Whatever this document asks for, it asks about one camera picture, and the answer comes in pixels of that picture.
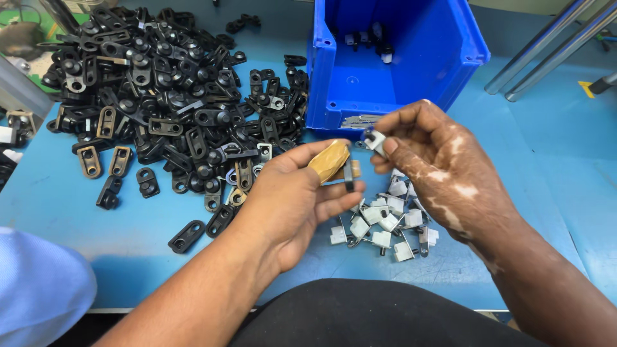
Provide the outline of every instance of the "forearm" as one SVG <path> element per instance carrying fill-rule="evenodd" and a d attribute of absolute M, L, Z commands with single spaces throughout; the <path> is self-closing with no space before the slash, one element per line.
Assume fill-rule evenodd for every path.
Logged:
<path fill-rule="evenodd" d="M 522 218 L 471 242 L 526 333 L 554 346 L 617 346 L 617 309 Z"/>
<path fill-rule="evenodd" d="M 144 300 L 100 346 L 224 346 L 279 274 L 270 246 L 232 224 Z"/>

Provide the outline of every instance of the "hand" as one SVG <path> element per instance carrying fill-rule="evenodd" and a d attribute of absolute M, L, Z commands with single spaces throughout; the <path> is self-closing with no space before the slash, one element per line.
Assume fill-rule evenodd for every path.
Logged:
<path fill-rule="evenodd" d="M 385 115 L 375 130 L 390 136 L 387 158 L 371 158 L 375 172 L 397 167 L 407 175 L 420 203 L 456 240 L 467 243 L 522 219 L 473 134 L 430 101 Z"/>
<path fill-rule="evenodd" d="M 269 160 L 257 177 L 233 224 L 259 233 L 278 253 L 281 272 L 299 261 L 319 223 L 350 209 L 366 188 L 355 181 L 354 192 L 344 183 L 320 186 L 307 164 L 333 140 L 307 143 Z"/>

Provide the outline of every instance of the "yellow tape marker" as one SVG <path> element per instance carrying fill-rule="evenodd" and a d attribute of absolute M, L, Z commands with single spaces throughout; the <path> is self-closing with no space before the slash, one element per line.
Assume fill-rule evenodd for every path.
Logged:
<path fill-rule="evenodd" d="M 591 90 L 589 90 L 589 86 L 593 84 L 592 82 L 579 81 L 579 84 L 581 85 L 582 89 L 585 91 L 585 94 L 587 94 L 588 97 L 595 99 L 594 94 L 591 92 Z"/>
<path fill-rule="evenodd" d="M 52 36 L 54 36 L 54 32 L 56 32 L 56 29 L 58 29 L 58 24 L 54 23 L 51 26 L 51 29 L 49 29 L 49 33 L 47 33 L 47 36 L 45 36 L 45 39 L 49 40 Z"/>

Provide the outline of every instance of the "shirt sleeve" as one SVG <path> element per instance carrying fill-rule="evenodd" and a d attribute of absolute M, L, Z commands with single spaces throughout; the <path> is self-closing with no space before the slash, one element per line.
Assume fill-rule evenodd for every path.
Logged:
<path fill-rule="evenodd" d="M 76 251 L 0 227 L 0 346 L 47 346 L 92 305 L 96 279 Z"/>

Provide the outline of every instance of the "blue plastic bin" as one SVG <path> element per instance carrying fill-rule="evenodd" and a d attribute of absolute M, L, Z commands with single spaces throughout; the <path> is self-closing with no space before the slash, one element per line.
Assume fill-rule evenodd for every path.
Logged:
<path fill-rule="evenodd" d="M 345 34 L 379 22 L 395 53 L 385 64 Z M 337 38 L 328 25 L 336 26 Z M 491 54 L 466 0 L 315 0 L 308 43 L 310 96 L 307 126 L 341 128 L 348 117 L 381 115 L 428 99 L 447 110 Z"/>

